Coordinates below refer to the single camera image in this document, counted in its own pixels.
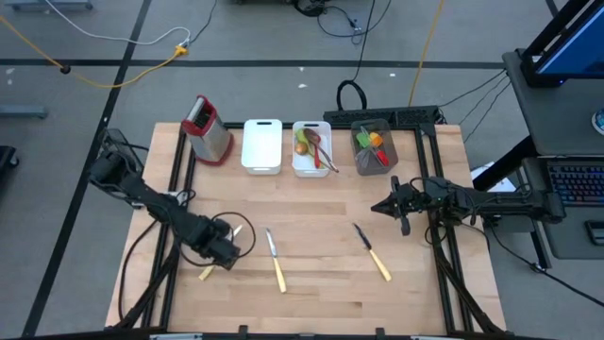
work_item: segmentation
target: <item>gray floor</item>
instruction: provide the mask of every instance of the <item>gray floor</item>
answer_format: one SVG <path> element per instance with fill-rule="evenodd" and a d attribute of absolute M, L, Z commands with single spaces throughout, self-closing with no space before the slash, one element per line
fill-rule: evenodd
<path fill-rule="evenodd" d="M 93 12 L 69 16 L 90 31 L 129 36 L 142 0 L 94 1 Z M 367 0 L 337 1 L 364 22 Z M 381 13 L 385 0 L 377 1 Z M 142 40 L 172 26 L 195 31 L 205 21 L 211 1 L 154 0 Z M 394 1 L 382 25 L 369 36 L 367 60 L 419 60 L 437 0 Z M 63 59 L 113 59 L 124 54 L 121 42 L 86 38 L 54 14 L 13 13 L 6 17 L 46 52 Z M 337 13 L 325 25 L 346 30 Z M 428 53 L 432 61 L 493 61 L 528 44 L 551 18 L 543 0 L 448 1 Z M 135 60 L 171 55 L 181 40 L 175 33 L 153 46 L 139 46 Z M 38 56 L 0 29 L 1 59 Z M 213 21 L 192 46 L 187 60 L 355 60 L 360 49 L 348 39 L 334 39 L 277 0 L 248 0 L 244 6 L 220 1 Z M 111 83 L 117 67 L 77 67 L 88 77 Z M 143 68 L 129 67 L 126 78 Z M 164 68 L 123 89 L 110 125 L 133 143 L 148 145 L 158 121 L 178 121 L 197 94 L 207 95 L 225 121 L 275 117 L 284 121 L 320 119 L 335 110 L 335 89 L 354 75 L 342 67 Z M 364 68 L 358 82 L 373 108 L 405 106 L 414 69 Z M 414 105 L 442 104 L 495 74 L 494 70 L 426 69 Z M 486 91 L 468 95 L 445 108 L 449 123 L 458 123 Z M 22 165 L 6 183 L 0 200 L 0 337 L 21 334 L 29 308 L 82 170 L 93 133 L 109 91 L 83 86 L 56 69 L 43 66 L 0 66 L 0 102 L 41 104 L 46 120 L 0 121 L 0 145 L 19 148 Z M 463 124 L 469 133 L 484 113 L 486 100 Z M 356 108 L 353 93 L 344 105 Z M 467 144 L 471 166 L 493 161 L 527 135 L 512 90 L 499 98 Z M 105 321 L 122 255 L 131 210 L 89 188 L 67 247 L 39 334 L 100 330 Z M 526 234 L 499 233 L 502 240 L 534 258 Z M 601 339 L 604 311 L 569 293 L 557 283 L 536 276 L 491 242 L 492 261 L 504 314 L 511 331 L 560 339 Z M 599 298 L 604 298 L 602 262 L 555 261 L 552 273 Z"/>

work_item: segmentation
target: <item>white bin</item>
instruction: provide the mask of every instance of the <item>white bin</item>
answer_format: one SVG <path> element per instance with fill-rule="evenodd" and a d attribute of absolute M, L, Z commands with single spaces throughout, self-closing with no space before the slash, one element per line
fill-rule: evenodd
<path fill-rule="evenodd" d="M 311 128 L 321 136 L 321 143 L 319 144 L 329 157 L 333 160 L 333 154 L 331 151 L 331 125 L 328 122 L 295 122 L 292 126 L 292 166 L 294 167 L 295 174 L 301 178 L 322 178 L 329 174 L 329 169 L 323 167 L 317 169 L 314 167 L 313 158 L 310 156 L 300 156 L 295 153 L 295 132 L 301 128 Z M 327 160 L 319 152 L 321 161 L 327 163 Z"/>
<path fill-rule="evenodd" d="M 250 175 L 281 171 L 283 124 L 277 119 L 250 119 L 243 126 L 242 165 Z"/>

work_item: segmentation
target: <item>white cable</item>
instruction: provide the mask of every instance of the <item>white cable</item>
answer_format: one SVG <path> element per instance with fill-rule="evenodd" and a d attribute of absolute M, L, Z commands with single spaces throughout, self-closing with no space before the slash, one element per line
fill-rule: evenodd
<path fill-rule="evenodd" d="M 63 13 L 61 13 L 55 7 L 55 5 L 53 5 L 51 3 L 50 0 L 45 0 L 45 1 L 46 1 L 46 4 L 48 4 L 48 6 L 50 6 L 50 8 L 53 9 L 61 18 L 65 19 L 65 21 L 68 22 L 71 26 L 75 27 L 75 29 L 77 29 L 78 31 L 86 34 L 87 36 L 89 36 L 91 38 L 105 39 L 105 40 L 111 40 L 111 41 L 120 41 L 120 42 L 128 42 L 128 43 L 135 43 L 135 44 L 141 44 L 141 45 L 150 45 L 150 44 L 157 43 L 158 41 L 162 40 L 167 35 L 169 35 L 170 33 L 174 32 L 176 30 L 184 30 L 184 31 L 187 32 L 187 39 L 185 39 L 183 42 L 181 42 L 180 45 L 181 46 L 185 46 L 185 47 L 189 44 L 189 40 L 191 38 L 191 31 L 188 28 L 185 28 L 185 27 L 182 27 L 182 26 L 178 26 L 178 27 L 174 27 L 174 28 L 170 29 L 169 31 L 165 32 L 163 35 L 161 35 L 159 38 L 155 39 L 152 42 L 135 42 L 135 41 L 131 41 L 128 38 L 114 38 L 114 37 L 106 37 L 106 36 L 92 34 L 92 33 L 89 33 L 87 31 L 85 31 L 84 29 L 80 28 L 78 25 L 74 24 L 74 22 L 72 22 L 71 20 L 69 20 L 69 18 L 67 18 Z"/>

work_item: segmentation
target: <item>yellow cable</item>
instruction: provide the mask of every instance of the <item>yellow cable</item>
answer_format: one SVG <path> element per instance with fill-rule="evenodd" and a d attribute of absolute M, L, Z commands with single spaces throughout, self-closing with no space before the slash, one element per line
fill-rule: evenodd
<path fill-rule="evenodd" d="M 438 24 L 438 18 L 441 16 L 441 12 L 443 11 L 443 6 L 445 5 L 445 0 L 441 0 L 441 3 L 438 5 L 438 9 L 436 10 L 436 14 L 434 15 L 434 20 L 432 21 L 432 27 L 430 28 L 430 32 L 428 33 L 428 39 L 426 40 L 426 44 L 424 45 L 424 52 L 422 52 L 422 58 L 419 60 L 419 66 L 417 67 L 417 73 L 415 73 L 415 80 L 413 81 L 413 86 L 411 86 L 411 94 L 409 96 L 409 106 L 413 102 L 413 95 L 415 94 L 415 87 L 417 86 L 417 81 L 419 80 L 419 74 L 422 72 L 422 66 L 424 66 L 424 60 L 426 59 L 426 55 L 428 54 L 428 47 L 430 46 L 430 41 L 432 40 L 432 36 L 434 35 L 434 30 L 436 30 L 436 24 Z"/>
<path fill-rule="evenodd" d="M 15 28 L 15 26 L 13 26 L 11 23 L 9 23 L 7 21 L 7 19 L 0 15 L 0 22 L 2 22 L 2 24 L 4 24 L 4 26 L 8 27 L 8 29 L 10 29 L 14 34 L 17 35 L 17 37 L 19 37 L 22 41 L 24 41 L 25 43 L 27 43 L 31 48 L 34 49 L 34 51 L 38 52 L 38 54 L 40 54 L 41 56 L 43 56 L 46 60 L 50 61 L 53 65 L 57 66 L 60 69 L 64 69 L 65 67 L 63 65 L 60 64 L 60 62 L 50 58 L 50 56 L 48 56 L 47 54 L 45 54 L 38 46 L 36 46 L 35 43 L 31 42 L 28 38 L 26 38 L 23 34 L 21 34 L 21 32 L 19 32 L 17 30 L 17 28 Z M 80 79 L 81 81 L 92 85 L 94 87 L 97 88 L 101 88 L 101 89 L 116 89 L 116 88 L 121 88 L 124 87 L 126 85 L 132 84 L 138 80 L 140 80 L 142 77 L 146 76 L 147 74 L 149 74 L 150 72 L 153 72 L 155 70 L 158 70 L 159 68 L 169 64 L 170 62 L 174 61 L 176 58 L 186 55 L 187 54 L 187 49 L 178 45 L 176 47 L 176 51 L 174 52 L 174 55 L 172 55 L 172 57 L 170 57 L 168 60 L 164 61 L 163 63 L 151 67 L 148 70 L 144 70 L 142 71 L 138 76 L 135 76 L 134 78 L 130 79 L 129 81 L 123 82 L 121 84 L 116 84 L 116 85 L 104 85 L 104 84 L 100 84 L 97 83 L 96 81 L 90 80 L 88 78 L 86 78 L 85 76 L 79 74 L 79 73 L 73 73 L 73 76 Z"/>

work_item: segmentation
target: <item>computer monitor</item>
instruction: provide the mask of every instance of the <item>computer monitor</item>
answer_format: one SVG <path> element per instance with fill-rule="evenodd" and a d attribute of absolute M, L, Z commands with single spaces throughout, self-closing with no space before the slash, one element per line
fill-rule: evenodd
<path fill-rule="evenodd" d="M 532 87 L 604 78 L 604 0 L 570 0 L 522 57 Z"/>

